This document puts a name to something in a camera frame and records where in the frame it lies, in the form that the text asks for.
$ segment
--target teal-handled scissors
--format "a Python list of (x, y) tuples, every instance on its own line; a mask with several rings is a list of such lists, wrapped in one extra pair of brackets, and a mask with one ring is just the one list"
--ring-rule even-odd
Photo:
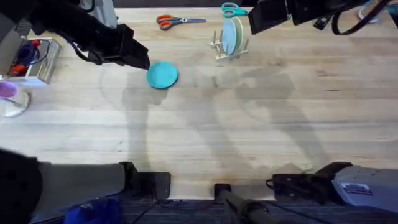
[(184, 22), (206, 22), (206, 19), (179, 18), (171, 15), (161, 15), (156, 18), (161, 30), (169, 30), (172, 26)]
[(248, 12), (235, 3), (227, 2), (221, 6), (225, 18), (232, 18), (234, 16), (245, 16)]

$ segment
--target wooden tabletop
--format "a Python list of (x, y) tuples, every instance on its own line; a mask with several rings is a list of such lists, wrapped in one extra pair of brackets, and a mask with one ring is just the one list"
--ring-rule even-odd
[[(347, 29), (357, 9), (341, 17)], [(249, 54), (216, 62), (212, 9), (117, 9), (151, 62), (179, 71), (155, 90), (146, 71), (80, 60), (65, 46), (49, 86), (0, 125), (1, 146), (62, 163), (133, 161), (169, 171), (172, 198), (212, 198), (229, 182), (246, 198), (271, 198), (273, 173), (315, 172), (333, 161), (398, 169), (398, 30), (387, 13), (351, 36), (291, 21), (249, 35)], [(161, 31), (161, 14), (207, 19)]]

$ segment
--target sticker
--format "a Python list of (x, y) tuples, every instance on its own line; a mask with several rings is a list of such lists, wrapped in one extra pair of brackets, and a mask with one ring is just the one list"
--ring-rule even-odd
[(341, 183), (341, 186), (347, 194), (373, 195), (366, 184)]

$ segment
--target gray device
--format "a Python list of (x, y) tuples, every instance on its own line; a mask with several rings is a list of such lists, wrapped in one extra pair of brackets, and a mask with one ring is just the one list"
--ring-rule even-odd
[(398, 170), (332, 162), (314, 174), (274, 174), (267, 186), (277, 200), (333, 202), (398, 212)]
[(349, 166), (331, 181), (348, 204), (398, 212), (398, 171)]

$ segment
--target teal plate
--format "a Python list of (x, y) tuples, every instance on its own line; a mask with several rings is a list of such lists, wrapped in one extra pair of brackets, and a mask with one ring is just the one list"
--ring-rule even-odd
[(172, 86), (178, 79), (178, 70), (170, 62), (156, 62), (149, 67), (147, 82), (150, 86), (164, 89)]

